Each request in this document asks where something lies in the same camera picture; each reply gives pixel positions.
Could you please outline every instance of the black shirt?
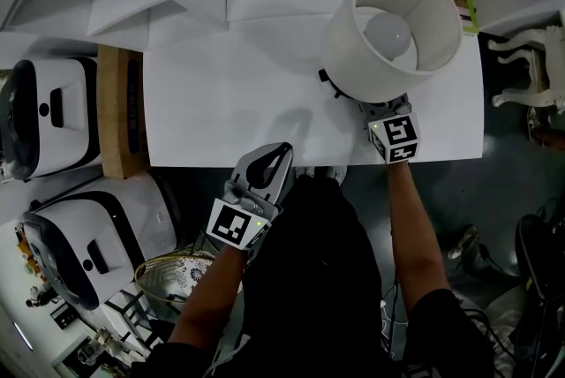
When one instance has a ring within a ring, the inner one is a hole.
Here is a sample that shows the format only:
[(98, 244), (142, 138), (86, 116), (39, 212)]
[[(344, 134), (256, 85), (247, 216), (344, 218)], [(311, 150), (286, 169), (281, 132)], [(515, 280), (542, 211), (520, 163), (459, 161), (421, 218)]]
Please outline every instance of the black shirt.
[[(230, 362), (216, 368), (214, 377), (493, 376), (492, 345), (447, 290), (433, 291), (414, 306), (402, 363), (390, 361), (381, 348), (359, 349), (355, 339), (340, 336), (338, 331), (330, 338), (313, 340), (314, 344), (310, 336), (301, 338), (300, 332), (293, 336), (273, 334), (268, 339), (252, 337)], [(190, 345), (160, 344), (147, 363), (133, 365), (132, 377), (200, 378), (211, 362), (210, 354)]]

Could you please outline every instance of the white lampshade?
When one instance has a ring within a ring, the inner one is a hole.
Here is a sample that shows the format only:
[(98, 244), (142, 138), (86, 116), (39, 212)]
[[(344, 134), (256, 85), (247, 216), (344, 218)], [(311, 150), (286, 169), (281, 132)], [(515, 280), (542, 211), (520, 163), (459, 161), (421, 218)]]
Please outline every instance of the white lampshade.
[[(418, 51), (415, 69), (386, 59), (356, 21), (359, 8), (376, 8), (406, 21)], [(343, 0), (321, 43), (321, 61), (332, 82), (361, 102), (387, 102), (432, 78), (456, 54), (462, 38), (453, 0)]]

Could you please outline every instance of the human arm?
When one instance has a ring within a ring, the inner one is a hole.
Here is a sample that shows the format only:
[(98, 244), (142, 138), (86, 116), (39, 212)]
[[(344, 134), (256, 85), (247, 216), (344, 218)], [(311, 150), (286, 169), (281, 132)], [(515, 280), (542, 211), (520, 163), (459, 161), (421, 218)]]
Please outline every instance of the human arm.
[(406, 311), (431, 291), (449, 289), (432, 224), (407, 162), (388, 166), (388, 194), (396, 273)]
[(404, 360), (431, 365), (445, 377), (493, 376), (493, 347), (449, 289), (407, 162), (388, 166), (388, 190), (396, 273), (410, 322)]
[(245, 253), (225, 245), (185, 302), (169, 342), (213, 352), (230, 318), (245, 268)]

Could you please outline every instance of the white chair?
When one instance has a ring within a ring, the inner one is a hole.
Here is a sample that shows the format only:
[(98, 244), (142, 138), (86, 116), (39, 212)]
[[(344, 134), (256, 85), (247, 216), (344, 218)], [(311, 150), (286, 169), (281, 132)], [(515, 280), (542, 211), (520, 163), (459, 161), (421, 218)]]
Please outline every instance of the white chair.
[(510, 57), (498, 59), (507, 64), (524, 58), (530, 63), (531, 84), (526, 90), (505, 89), (492, 99), (493, 106), (501, 106), (504, 102), (516, 102), (533, 107), (555, 105), (557, 110), (565, 110), (565, 29), (559, 26), (548, 26), (546, 29), (529, 29), (515, 35), (508, 42), (488, 42), (488, 48), (495, 51), (517, 49), (529, 44), (546, 52), (546, 73), (549, 86), (543, 78), (543, 55), (536, 50), (518, 50)]

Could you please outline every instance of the robot vacuum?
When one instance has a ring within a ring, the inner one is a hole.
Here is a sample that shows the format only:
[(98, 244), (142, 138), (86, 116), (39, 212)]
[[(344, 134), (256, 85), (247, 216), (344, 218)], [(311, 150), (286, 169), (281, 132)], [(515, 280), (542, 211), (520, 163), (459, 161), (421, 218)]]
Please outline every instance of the robot vacuum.
[(183, 247), (166, 182), (98, 178), (23, 215), (27, 242), (57, 293), (92, 310), (129, 284), (144, 261)]
[(19, 61), (0, 91), (6, 177), (28, 180), (100, 164), (96, 62)]

